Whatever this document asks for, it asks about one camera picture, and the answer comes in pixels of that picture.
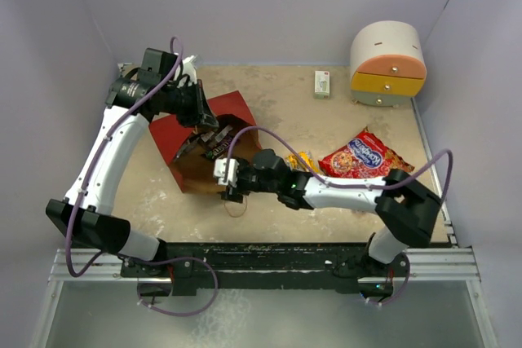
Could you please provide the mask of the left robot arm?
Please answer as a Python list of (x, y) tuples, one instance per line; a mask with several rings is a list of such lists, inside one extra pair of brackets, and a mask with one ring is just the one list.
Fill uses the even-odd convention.
[(47, 217), (65, 236), (105, 253), (139, 259), (150, 276), (165, 272), (168, 257), (159, 239), (136, 231), (112, 215), (115, 195), (142, 134), (161, 112), (172, 114), (183, 130), (218, 125), (197, 78), (196, 56), (148, 48), (142, 64), (109, 88), (95, 143), (71, 188), (60, 200), (49, 200)]

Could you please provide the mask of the yellow snack packet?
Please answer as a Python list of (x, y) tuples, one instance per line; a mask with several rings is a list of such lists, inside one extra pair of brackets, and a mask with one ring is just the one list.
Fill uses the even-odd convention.
[(301, 151), (297, 155), (290, 154), (284, 158), (285, 163), (292, 170), (317, 172), (317, 165), (309, 151)]

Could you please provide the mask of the brown chocolate snack packet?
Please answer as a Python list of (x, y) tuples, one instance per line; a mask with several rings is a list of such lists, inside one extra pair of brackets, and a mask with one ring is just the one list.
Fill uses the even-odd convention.
[(235, 133), (236, 130), (232, 125), (226, 125), (220, 130), (203, 134), (201, 137), (203, 144), (201, 156), (208, 161), (215, 161), (226, 155)]

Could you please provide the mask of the large red snack bag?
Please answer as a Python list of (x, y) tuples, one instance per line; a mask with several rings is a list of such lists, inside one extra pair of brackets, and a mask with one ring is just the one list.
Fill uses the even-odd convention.
[(398, 169), (412, 173), (414, 166), (365, 127), (342, 147), (323, 157), (321, 171), (334, 178), (376, 178)]

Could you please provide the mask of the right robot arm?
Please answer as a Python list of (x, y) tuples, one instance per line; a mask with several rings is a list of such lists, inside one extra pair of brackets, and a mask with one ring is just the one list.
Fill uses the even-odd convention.
[(294, 210), (339, 208), (379, 216), (384, 227), (362, 258), (371, 275), (382, 275), (407, 248), (426, 248), (441, 207), (438, 195), (403, 170), (376, 178), (332, 178), (292, 170), (272, 149), (258, 152), (252, 162), (218, 159), (213, 176), (225, 188), (222, 198), (236, 203), (251, 192), (272, 193)]

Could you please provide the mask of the red paper bag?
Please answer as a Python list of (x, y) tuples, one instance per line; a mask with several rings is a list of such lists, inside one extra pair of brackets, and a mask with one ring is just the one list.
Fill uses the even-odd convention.
[(209, 100), (219, 128), (205, 130), (182, 127), (175, 116), (153, 121), (149, 126), (157, 148), (182, 193), (215, 194), (224, 190), (213, 177), (217, 159), (225, 158), (236, 133), (256, 121), (239, 91)]

